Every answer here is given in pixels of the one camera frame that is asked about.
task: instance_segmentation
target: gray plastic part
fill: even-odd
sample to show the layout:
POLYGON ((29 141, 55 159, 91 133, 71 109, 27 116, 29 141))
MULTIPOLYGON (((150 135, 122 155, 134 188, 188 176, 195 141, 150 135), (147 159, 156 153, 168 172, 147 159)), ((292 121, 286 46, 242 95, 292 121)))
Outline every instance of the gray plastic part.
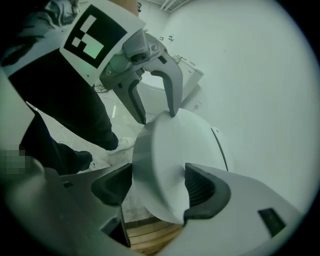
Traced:
MULTIPOLYGON (((114 61, 111 59, 106 69, 102 72, 100 81, 106 89, 114 90, 123 105, 138 123, 145 124, 145 109, 139 94, 136 91, 137 89, 135 88, 140 82, 140 70, 145 69, 151 72, 153 76, 162 77, 169 112, 170 115, 174 117, 177 114, 182 101, 182 71, 178 64, 167 53, 164 45, 156 38, 149 34, 143 34, 142 36, 141 33, 137 32, 135 37, 138 36, 142 37, 142 41, 143 38, 146 39, 149 49, 146 59, 143 62, 138 61, 137 63, 131 62, 131 64, 128 64, 128 60, 121 59, 121 57, 117 56, 114 61), (128 69, 121 73, 115 72, 121 71, 124 67, 128 67, 128 69)), ((125 54, 128 57, 134 56, 134 53, 144 52, 144 43, 141 43, 139 39, 135 37, 132 38, 132 44, 125 44, 126 48, 123 49, 124 52, 127 51, 125 54)))
POLYGON ((230 187, 222 179, 185 164, 185 187, 189 193, 190 209, 184 212, 184 222, 191 219, 211 219, 227 205, 230 187))
POLYGON ((146 124, 146 111, 137 91, 140 82, 141 72, 131 73, 113 88, 114 93, 130 112, 133 118, 142 125, 146 124))
MULTIPOLYGON (((122 218, 121 207, 106 205, 91 193, 92 181, 119 169, 118 166, 65 177, 59 177, 53 169, 43 168, 31 157, 7 157, 0 166, 1 192, 10 213, 51 253, 138 255, 107 235, 112 233, 115 220, 122 218), (23 168, 20 165, 12 169, 17 161, 24 163, 23 168), (72 185, 65 188, 62 181, 72 185)), ((126 172, 128 167, 131 165, 122 168, 126 172)))
POLYGON ((188 219, 180 235, 158 255, 272 255, 299 224, 301 214, 264 183, 209 166, 191 165, 224 181, 231 190, 230 200, 210 219, 188 219), (258 212, 269 208, 286 225, 274 237, 258 212))
POLYGON ((128 60, 135 64, 145 62, 150 59, 149 46, 146 40, 145 33, 142 29, 131 36, 122 46, 122 50, 128 60), (144 57, 141 60, 135 61, 135 57, 144 57))
POLYGON ((165 59, 165 63, 162 59, 157 58, 148 62, 144 66, 144 69, 149 71, 151 75, 161 77, 163 79, 163 86, 169 112, 172 117, 175 117, 182 101, 182 71, 166 51, 160 57, 165 59))

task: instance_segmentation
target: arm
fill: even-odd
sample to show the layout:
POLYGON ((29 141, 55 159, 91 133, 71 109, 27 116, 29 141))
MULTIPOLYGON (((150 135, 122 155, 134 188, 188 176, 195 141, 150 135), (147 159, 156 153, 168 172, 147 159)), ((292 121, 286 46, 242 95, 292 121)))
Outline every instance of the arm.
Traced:
POLYGON ((138 16, 137 0, 109 0, 109 1, 117 4, 118 6, 123 7, 124 9, 128 10, 132 14, 138 16))

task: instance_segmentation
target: white sneaker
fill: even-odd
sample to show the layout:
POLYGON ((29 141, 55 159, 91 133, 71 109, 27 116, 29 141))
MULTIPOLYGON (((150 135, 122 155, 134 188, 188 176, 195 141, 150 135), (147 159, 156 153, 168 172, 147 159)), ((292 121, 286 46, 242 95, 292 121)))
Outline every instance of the white sneaker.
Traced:
POLYGON ((109 163, 107 163, 107 162, 105 162, 103 160, 93 158, 91 163, 90 163, 89 169, 79 171, 78 174, 92 172, 92 171, 104 169, 104 168, 107 168, 107 167, 110 167, 110 166, 111 165, 109 163))
POLYGON ((131 149, 135 145, 136 140, 129 137, 120 137, 118 147, 115 150, 107 151, 108 155, 115 154, 121 150, 131 149))

